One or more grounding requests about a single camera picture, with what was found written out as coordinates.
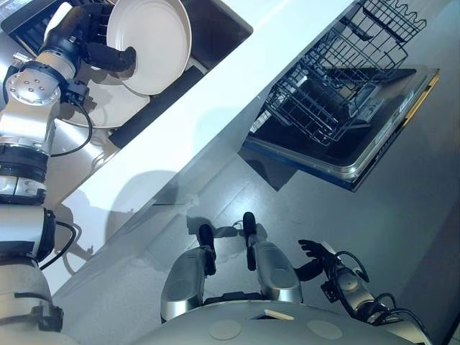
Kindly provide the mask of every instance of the stainless steel sink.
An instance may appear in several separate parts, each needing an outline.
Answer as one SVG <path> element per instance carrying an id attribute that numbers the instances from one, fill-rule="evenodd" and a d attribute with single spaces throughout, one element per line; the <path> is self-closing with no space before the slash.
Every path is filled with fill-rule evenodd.
<path id="1" fill-rule="evenodd" d="M 29 2 L 31 1 L 0 0 L 0 23 Z M 252 29 L 247 23 L 218 0 L 183 0 L 183 4 L 190 18 L 193 36 L 192 59 L 190 59 L 192 63 L 189 63 L 189 68 L 194 66 L 203 75 L 218 65 L 252 33 Z M 15 52 L 30 55 L 27 52 L 30 49 L 26 51 L 18 44 L 18 42 L 24 44 L 23 41 L 21 37 L 16 37 L 16 41 L 14 41 L 4 31 L 0 30 L 1 82 Z M 198 80 L 199 78 L 188 87 L 190 88 Z M 147 104 L 138 114 L 133 114 L 132 119 L 124 126 L 119 129 L 96 129 L 93 132 L 91 142 L 82 150 L 68 156 L 52 158 L 48 164 L 48 192 L 45 206 L 48 208 L 56 207 L 186 91 L 187 89 L 177 88 L 177 92 L 181 94 L 175 95 L 175 89 L 169 90 L 166 100 L 162 98 L 162 95 L 152 97 L 150 104 Z M 0 107 L 4 107 L 2 97 L 0 97 Z M 55 122 L 57 129 L 53 152 L 71 150 L 85 140 L 86 128 L 74 126 L 59 119 Z M 122 137 L 122 140 L 114 140 L 111 137 L 112 134 L 115 137 Z"/>

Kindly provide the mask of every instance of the dishwasher rack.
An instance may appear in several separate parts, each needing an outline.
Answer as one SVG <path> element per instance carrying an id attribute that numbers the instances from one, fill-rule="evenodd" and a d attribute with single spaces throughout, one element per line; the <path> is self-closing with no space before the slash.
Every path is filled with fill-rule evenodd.
<path id="1" fill-rule="evenodd" d="M 324 146 L 356 122 L 367 96 L 391 81 L 404 45 L 426 26 L 399 0 L 364 0 L 342 17 L 273 86 L 268 111 Z"/>

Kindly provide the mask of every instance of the kitchen counter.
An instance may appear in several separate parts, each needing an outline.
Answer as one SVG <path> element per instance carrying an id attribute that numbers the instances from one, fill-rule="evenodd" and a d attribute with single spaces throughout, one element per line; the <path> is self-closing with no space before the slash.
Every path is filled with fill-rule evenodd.
<path id="1" fill-rule="evenodd" d="M 81 229 L 81 255 L 69 254 L 66 262 L 60 259 L 45 271 L 52 293 L 146 203 L 162 202 L 152 198 L 203 152 L 216 147 L 213 155 L 222 156 L 219 142 L 238 150 L 258 111 L 247 106 L 253 100 L 261 105 L 273 80 L 353 3 L 223 2 L 253 33 L 57 207 L 58 218 Z M 231 128 L 228 135 L 225 128 Z"/>

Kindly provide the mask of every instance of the white countertop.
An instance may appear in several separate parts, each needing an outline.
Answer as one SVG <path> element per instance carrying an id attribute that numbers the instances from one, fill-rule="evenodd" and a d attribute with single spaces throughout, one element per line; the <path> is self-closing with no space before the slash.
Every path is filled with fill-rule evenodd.
<path id="1" fill-rule="evenodd" d="M 63 201 L 82 229 L 78 239 L 82 249 L 100 249 L 106 242 L 109 215 L 120 215 L 111 223 L 113 231 L 118 230 L 353 3 L 223 2 L 253 33 Z M 68 261 L 73 271 L 85 262 L 71 254 Z M 70 278 L 62 259 L 45 275 L 52 293 Z"/>

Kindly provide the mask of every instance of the sink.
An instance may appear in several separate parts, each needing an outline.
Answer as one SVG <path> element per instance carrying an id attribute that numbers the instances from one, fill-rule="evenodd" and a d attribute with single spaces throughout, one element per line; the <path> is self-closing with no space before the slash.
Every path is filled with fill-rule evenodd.
<path id="1" fill-rule="evenodd" d="M 48 164 L 48 192 L 45 207 L 55 208 L 252 33 L 252 28 L 219 0 L 182 1 L 190 18 L 193 37 L 187 70 L 160 95 L 151 97 L 150 102 L 137 114 L 133 114 L 133 117 L 123 126 L 116 129 L 95 129 L 91 142 L 83 149 L 68 156 L 52 158 Z M 12 17 L 6 18 L 5 14 L 0 17 L 2 27 L 0 66 L 4 69 L 4 71 L 0 70 L 0 80 L 3 80 L 13 53 L 20 51 L 31 55 L 34 52 L 31 46 L 27 46 L 27 32 L 36 28 L 29 27 L 21 15 L 30 12 L 27 8 L 37 6 L 39 2 L 40 0 L 6 0 L 1 3 L 0 10 L 3 14 L 6 13 L 3 8 L 9 10 L 8 15 L 17 11 L 14 12 L 13 25 L 10 25 Z M 48 5 L 52 3 L 53 6 L 59 6 L 63 0 L 46 2 Z M 0 99 L 0 106 L 4 106 L 3 99 Z M 59 119 L 56 119 L 55 123 L 53 152 L 71 150 L 85 140 L 86 128 Z"/>

